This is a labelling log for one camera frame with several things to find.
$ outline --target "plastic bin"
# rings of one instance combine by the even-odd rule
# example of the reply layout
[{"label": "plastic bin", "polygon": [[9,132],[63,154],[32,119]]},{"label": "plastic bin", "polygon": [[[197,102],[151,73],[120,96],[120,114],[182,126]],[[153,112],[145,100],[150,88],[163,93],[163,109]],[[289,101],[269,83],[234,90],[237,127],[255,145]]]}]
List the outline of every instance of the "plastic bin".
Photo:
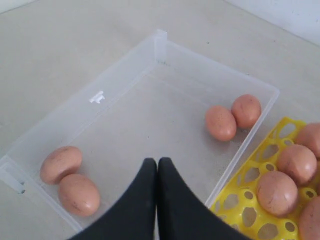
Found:
[{"label": "plastic bin", "polygon": [[[230,142],[214,140],[205,130],[206,110],[231,107],[246,93],[261,102],[255,126]],[[171,157],[204,202],[214,187],[210,199],[223,187],[278,95],[275,87],[168,41],[158,30],[20,137],[0,160],[0,179],[18,193],[28,182],[76,231],[117,201],[146,157]],[[43,160],[65,145],[82,150],[79,172],[100,190],[101,206],[91,217],[66,212],[58,187],[40,180]]]}]

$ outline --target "white wall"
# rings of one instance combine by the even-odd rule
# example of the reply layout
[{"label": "white wall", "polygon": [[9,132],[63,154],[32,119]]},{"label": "white wall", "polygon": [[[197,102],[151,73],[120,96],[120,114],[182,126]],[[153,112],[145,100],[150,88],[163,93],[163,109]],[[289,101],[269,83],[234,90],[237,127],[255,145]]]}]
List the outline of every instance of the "white wall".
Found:
[{"label": "white wall", "polygon": [[36,0],[0,0],[0,14]]},{"label": "white wall", "polygon": [[319,0],[226,0],[320,46]]}]

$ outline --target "yellow egg tray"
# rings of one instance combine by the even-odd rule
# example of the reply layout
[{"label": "yellow egg tray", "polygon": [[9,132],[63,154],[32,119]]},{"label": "yellow egg tray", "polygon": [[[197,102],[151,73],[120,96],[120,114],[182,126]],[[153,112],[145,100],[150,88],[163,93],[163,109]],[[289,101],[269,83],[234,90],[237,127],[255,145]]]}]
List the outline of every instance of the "yellow egg tray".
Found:
[{"label": "yellow egg tray", "polygon": [[267,213],[258,203],[257,183],[261,175],[276,170],[279,153],[293,144],[298,132],[306,125],[301,120],[284,117],[244,162],[217,196],[211,211],[227,224],[253,240],[300,240],[298,219],[320,180],[318,174],[306,187],[300,187],[295,210],[284,218]]}]

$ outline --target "egg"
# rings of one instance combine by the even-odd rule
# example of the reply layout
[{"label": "egg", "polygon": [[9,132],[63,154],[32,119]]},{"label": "egg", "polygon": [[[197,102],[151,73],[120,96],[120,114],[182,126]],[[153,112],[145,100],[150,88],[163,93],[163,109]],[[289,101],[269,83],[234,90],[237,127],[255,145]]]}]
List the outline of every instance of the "egg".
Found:
[{"label": "egg", "polygon": [[100,206],[100,193],[89,178],[80,174],[64,177],[58,189],[62,206],[72,214],[87,217],[94,214]]},{"label": "egg", "polygon": [[40,169],[41,180],[49,185],[58,184],[62,178],[75,173],[82,162],[82,152],[75,146],[63,146],[50,153]]},{"label": "egg", "polygon": [[302,210],[298,229],[301,240],[320,239],[320,196],[308,202]]},{"label": "egg", "polygon": [[295,141],[309,148],[317,158],[320,158],[320,122],[309,123],[297,134]]},{"label": "egg", "polygon": [[291,213],[298,202],[295,182],[281,171],[269,171],[257,183],[256,195],[261,207],[276,217]]},{"label": "egg", "polygon": [[205,114],[205,124],[209,133],[220,141],[230,141],[237,132],[237,124],[229,109],[216,105]]},{"label": "egg", "polygon": [[306,146],[287,146],[278,156],[276,167],[300,187],[308,184],[317,172],[317,158]]},{"label": "egg", "polygon": [[244,94],[234,100],[231,112],[239,128],[252,128],[261,115],[261,104],[255,96]]}]

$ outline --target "gray floor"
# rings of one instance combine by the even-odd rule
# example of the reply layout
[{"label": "gray floor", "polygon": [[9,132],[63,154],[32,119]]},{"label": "gray floor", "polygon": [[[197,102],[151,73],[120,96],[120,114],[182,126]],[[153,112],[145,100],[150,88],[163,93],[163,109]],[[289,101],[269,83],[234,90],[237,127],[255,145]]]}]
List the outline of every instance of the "gray floor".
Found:
[{"label": "gray floor", "polygon": [[[222,0],[40,0],[0,15],[1,154],[155,29],[280,88],[246,155],[283,116],[320,119],[320,48]],[[73,234],[32,188],[0,190],[1,239]]]}]

